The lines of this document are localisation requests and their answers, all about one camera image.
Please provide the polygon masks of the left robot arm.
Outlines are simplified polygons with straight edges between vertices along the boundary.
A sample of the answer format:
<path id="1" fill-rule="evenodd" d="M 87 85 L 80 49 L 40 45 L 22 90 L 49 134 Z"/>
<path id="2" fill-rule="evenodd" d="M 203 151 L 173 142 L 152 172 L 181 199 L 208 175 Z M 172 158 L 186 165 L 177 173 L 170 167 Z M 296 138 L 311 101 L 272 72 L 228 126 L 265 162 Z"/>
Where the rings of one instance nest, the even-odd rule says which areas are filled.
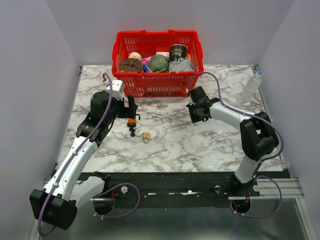
<path id="1" fill-rule="evenodd" d="M 73 144 L 65 160 L 52 178 L 41 190 L 34 189 L 29 196 L 38 231 L 41 236 L 42 224 L 54 228 L 68 229 L 76 218 L 78 210 L 91 198 L 107 197 L 111 185 L 107 177 L 91 175 L 77 184 L 85 165 L 111 130 L 117 118 L 134 121 L 138 106 L 134 97 L 128 95 L 128 106 L 120 91 L 103 90 L 96 92 L 90 100 L 90 110 L 78 126 Z"/>

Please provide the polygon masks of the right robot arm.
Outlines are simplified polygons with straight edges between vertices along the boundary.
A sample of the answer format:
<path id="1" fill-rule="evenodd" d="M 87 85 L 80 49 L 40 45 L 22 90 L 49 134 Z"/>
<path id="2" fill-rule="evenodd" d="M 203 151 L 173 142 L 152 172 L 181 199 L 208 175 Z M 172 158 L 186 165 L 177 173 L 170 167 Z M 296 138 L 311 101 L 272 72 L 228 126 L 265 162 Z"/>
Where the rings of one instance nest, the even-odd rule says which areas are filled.
<path id="1" fill-rule="evenodd" d="M 240 131 L 243 158 L 231 177 L 230 191 L 241 196 L 247 192 L 254 180 L 254 173 L 262 158 L 271 154 L 279 145 L 276 131 L 270 126 L 270 118 L 265 112 L 258 114 L 231 110 L 217 97 L 210 99 L 201 86 L 188 93 L 187 105 L 192 123 L 215 119 Z"/>

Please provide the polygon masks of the orange black padlock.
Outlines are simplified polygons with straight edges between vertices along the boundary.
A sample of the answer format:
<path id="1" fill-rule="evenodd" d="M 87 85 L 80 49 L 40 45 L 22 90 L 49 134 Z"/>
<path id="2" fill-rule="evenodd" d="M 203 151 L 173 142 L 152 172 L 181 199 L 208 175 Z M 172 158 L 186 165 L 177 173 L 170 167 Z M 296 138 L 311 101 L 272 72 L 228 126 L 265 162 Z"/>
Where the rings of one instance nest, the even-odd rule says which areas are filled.
<path id="1" fill-rule="evenodd" d="M 137 118 L 138 120 L 141 119 L 140 114 L 135 114 L 135 116 L 133 118 L 129 118 L 127 121 L 127 127 L 128 128 L 135 128 L 137 126 Z"/>

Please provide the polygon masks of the black head key bunch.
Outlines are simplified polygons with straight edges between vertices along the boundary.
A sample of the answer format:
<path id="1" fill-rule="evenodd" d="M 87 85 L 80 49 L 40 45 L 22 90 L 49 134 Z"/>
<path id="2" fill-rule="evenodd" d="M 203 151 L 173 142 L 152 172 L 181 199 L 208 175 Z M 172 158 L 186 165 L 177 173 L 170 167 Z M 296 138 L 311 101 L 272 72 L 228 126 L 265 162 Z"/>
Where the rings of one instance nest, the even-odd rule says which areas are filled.
<path id="1" fill-rule="evenodd" d="M 129 128 L 129 130 L 130 130 L 130 136 L 131 136 L 131 137 L 135 137 L 135 136 L 136 136 L 136 134 L 135 134 L 135 132 L 136 132 L 135 128 L 131 126 L 131 127 Z"/>

